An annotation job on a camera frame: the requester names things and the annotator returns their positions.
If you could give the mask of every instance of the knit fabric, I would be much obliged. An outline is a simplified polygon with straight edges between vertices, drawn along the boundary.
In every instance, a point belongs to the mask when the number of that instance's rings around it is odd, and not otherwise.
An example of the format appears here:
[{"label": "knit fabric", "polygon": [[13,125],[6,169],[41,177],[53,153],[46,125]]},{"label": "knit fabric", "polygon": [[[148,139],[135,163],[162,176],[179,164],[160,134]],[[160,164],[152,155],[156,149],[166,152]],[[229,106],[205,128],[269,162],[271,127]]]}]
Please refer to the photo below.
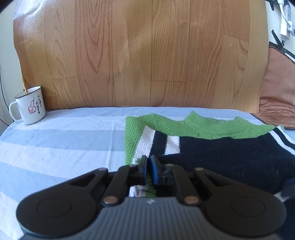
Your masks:
[{"label": "knit fabric", "polygon": [[[290,197],[282,197],[280,191],[286,180],[295,178],[295,143],[278,126],[269,133],[257,138],[233,139],[198,139],[194,137],[178,137],[171,141],[170,136],[153,131],[149,146],[138,145],[137,152],[158,156],[161,164],[177,164],[186,171],[195,167],[203,167],[215,173],[229,177],[249,186],[275,194],[287,210],[287,217],[278,234],[282,239],[294,239],[295,236],[295,201]],[[173,146],[172,154],[166,155]],[[151,195],[149,186],[139,189],[143,197]]]},{"label": "knit fabric", "polygon": [[127,117],[125,129],[125,152],[126,164],[136,161],[141,157],[135,152],[137,144],[147,144],[148,141],[140,141],[145,129],[162,132],[171,137],[194,137],[202,139],[218,139],[222,137],[231,137],[233,139],[255,138],[268,133],[274,129],[271,125],[255,125],[249,123],[240,117],[233,120],[217,120],[213,118],[204,118],[191,112],[183,121],[174,121],[169,118],[149,114],[140,117]]}]

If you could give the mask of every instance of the enamel mug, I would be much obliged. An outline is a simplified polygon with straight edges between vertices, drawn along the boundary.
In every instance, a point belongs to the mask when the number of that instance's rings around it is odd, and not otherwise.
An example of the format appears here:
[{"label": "enamel mug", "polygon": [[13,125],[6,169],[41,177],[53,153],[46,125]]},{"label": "enamel mug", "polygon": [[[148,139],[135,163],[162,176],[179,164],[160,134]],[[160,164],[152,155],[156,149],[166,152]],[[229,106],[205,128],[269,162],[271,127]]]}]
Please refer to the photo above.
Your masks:
[{"label": "enamel mug", "polygon": [[9,105],[9,113],[13,120],[17,121],[11,113],[11,107],[17,104],[20,116],[25,124],[30,125],[44,118],[46,111],[41,92],[41,86],[28,89],[15,96],[15,101]]}]

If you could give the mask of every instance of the wooden stick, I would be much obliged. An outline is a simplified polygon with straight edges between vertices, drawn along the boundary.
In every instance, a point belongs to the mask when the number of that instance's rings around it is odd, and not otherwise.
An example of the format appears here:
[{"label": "wooden stick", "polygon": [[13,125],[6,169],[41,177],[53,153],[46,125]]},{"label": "wooden stick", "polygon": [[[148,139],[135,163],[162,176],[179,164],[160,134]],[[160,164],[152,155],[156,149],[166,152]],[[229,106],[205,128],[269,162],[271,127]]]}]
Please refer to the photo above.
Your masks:
[{"label": "wooden stick", "polygon": [[22,85],[24,86],[24,91],[26,92],[26,94],[28,94],[28,90],[27,90],[27,88],[26,88],[26,83],[25,83],[23,77],[22,77]]}]

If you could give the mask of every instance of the white stripe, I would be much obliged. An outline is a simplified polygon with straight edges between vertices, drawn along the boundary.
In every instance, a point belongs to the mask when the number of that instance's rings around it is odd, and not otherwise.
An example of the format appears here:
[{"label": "white stripe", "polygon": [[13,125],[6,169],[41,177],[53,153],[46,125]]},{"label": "white stripe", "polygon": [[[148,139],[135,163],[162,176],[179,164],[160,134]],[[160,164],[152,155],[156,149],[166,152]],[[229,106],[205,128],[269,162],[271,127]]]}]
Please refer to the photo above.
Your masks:
[{"label": "white stripe", "polygon": [[273,136],[273,138],[277,141],[277,143],[278,143],[283,149],[286,149],[288,152],[290,152],[291,154],[295,155],[295,151],[294,151],[294,149],[292,149],[292,148],[286,146],[286,145],[283,143],[283,141],[280,139],[279,135],[276,134],[275,131],[272,130],[272,131],[270,131],[269,133]]},{"label": "white stripe", "polygon": [[284,201],[286,201],[286,200],[288,200],[290,197],[282,197],[282,192],[278,192],[278,193],[276,193],[276,194],[274,194],[274,196],[277,198],[277,199],[279,199],[281,202],[284,202]]},{"label": "white stripe", "polygon": [[134,157],[132,159],[133,164],[137,164],[137,159],[141,158],[142,155],[146,155],[147,157],[150,155],[155,132],[155,130],[149,128],[148,126],[145,126],[136,146]]},{"label": "white stripe", "polygon": [[4,232],[0,230],[0,239],[1,240],[12,240],[8,235],[6,235]]},{"label": "white stripe", "polygon": [[164,155],[180,153],[179,137],[178,136],[167,136],[167,143]]},{"label": "white stripe", "polygon": [[1,162],[50,176],[73,178],[99,167],[117,171],[125,152],[63,150],[0,141]]},{"label": "white stripe", "polygon": [[285,133],[284,130],[282,130],[281,126],[277,126],[277,128],[284,134],[284,136],[286,137],[286,139],[290,142],[290,143],[294,143],[294,141],[292,140],[292,138],[290,138],[290,136],[288,134]]},{"label": "white stripe", "polygon": [[[184,117],[171,117],[171,119],[180,121]],[[125,130],[125,121],[126,116],[57,117],[44,118],[32,125],[26,125],[20,121],[15,123],[12,128],[18,130]]]},{"label": "white stripe", "polygon": [[17,205],[18,202],[0,192],[0,230],[13,240],[23,235],[15,216]]}]

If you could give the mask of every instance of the brown pillow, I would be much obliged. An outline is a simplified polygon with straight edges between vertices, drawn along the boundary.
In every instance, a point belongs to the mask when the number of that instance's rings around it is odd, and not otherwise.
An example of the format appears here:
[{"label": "brown pillow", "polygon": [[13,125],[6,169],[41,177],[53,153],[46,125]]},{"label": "brown pillow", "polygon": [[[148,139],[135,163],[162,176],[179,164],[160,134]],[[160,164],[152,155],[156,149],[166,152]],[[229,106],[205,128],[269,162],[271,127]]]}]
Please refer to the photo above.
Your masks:
[{"label": "brown pillow", "polygon": [[268,49],[259,112],[253,115],[264,123],[295,129],[295,64],[273,46]]}]

